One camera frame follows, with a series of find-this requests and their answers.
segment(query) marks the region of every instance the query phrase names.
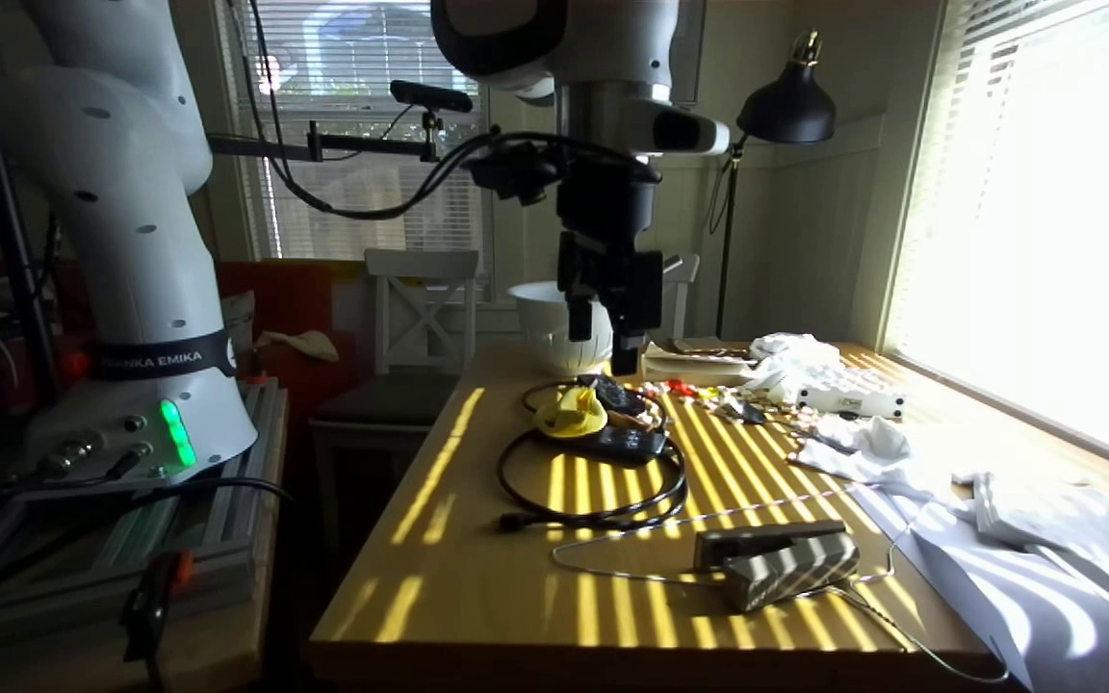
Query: white container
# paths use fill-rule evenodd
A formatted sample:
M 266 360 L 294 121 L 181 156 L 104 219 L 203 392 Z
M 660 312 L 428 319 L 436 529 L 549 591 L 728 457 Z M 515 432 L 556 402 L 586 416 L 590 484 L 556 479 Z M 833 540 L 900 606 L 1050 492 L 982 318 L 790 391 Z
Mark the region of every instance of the white container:
M 520 312 L 525 352 L 552 378 L 604 374 L 611 360 L 611 323 L 602 300 L 593 300 L 593 330 L 574 344 L 568 328 L 568 298 L 556 283 L 514 287 Z

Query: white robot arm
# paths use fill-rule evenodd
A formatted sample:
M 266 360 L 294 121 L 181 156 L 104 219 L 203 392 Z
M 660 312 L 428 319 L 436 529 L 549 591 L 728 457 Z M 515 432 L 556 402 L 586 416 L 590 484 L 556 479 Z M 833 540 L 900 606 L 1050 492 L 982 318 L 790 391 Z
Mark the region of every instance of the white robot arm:
M 26 469 L 187 482 L 242 454 L 212 253 L 190 211 L 212 173 L 169 0 L 24 0 L 56 65 L 0 99 L 3 149 L 50 196 L 97 319 L 93 380 L 43 411 Z
M 664 318 L 664 260 L 635 252 L 655 188 L 642 161 L 728 146 L 724 125 L 672 106 L 678 0 L 433 0 L 433 24 L 452 65 L 525 99 L 556 99 L 557 137 L 597 149 L 556 156 L 574 156 L 557 185 L 557 287 L 574 339 L 590 337 L 593 298 L 610 309 L 611 365 L 632 374 Z

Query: window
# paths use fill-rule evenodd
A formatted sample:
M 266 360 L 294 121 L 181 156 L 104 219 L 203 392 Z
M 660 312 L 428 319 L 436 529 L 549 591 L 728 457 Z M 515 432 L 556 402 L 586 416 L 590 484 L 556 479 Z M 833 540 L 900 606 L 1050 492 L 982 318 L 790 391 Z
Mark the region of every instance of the window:
M 428 139 L 425 112 L 388 96 L 388 81 L 475 87 L 436 48 L 428 0 L 242 0 L 239 42 L 251 106 L 269 139 L 305 146 L 323 137 Z M 258 161 L 258 247 L 269 260 L 362 260 L 362 247 L 482 252 L 482 192 L 466 173 L 397 219 L 346 219 L 294 196 L 282 173 L 330 210 L 371 211 L 409 202 L 433 161 L 411 156 L 329 149 L 329 161 Z
M 950 0 L 895 355 L 1109 450 L 1109 0 Z

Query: green light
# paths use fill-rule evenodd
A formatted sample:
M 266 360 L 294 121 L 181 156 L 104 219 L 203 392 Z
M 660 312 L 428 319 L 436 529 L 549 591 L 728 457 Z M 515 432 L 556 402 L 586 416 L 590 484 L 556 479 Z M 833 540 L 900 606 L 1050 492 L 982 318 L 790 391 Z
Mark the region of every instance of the green light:
M 181 465 L 197 465 L 197 446 L 194 446 L 194 434 L 181 424 L 181 409 L 174 402 L 163 402 L 158 411 L 163 411 L 163 424 L 166 424 L 166 434 L 174 442 L 179 464 Z

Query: yellow object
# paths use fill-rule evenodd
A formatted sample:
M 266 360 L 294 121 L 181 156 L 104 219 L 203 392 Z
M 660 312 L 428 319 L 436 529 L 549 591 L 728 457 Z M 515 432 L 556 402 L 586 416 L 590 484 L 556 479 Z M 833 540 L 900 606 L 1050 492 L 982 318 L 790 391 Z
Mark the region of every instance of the yellow object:
M 597 434 L 610 424 L 604 404 L 597 402 L 593 387 L 570 387 L 557 391 L 549 404 L 536 411 L 536 427 L 549 438 L 586 438 Z

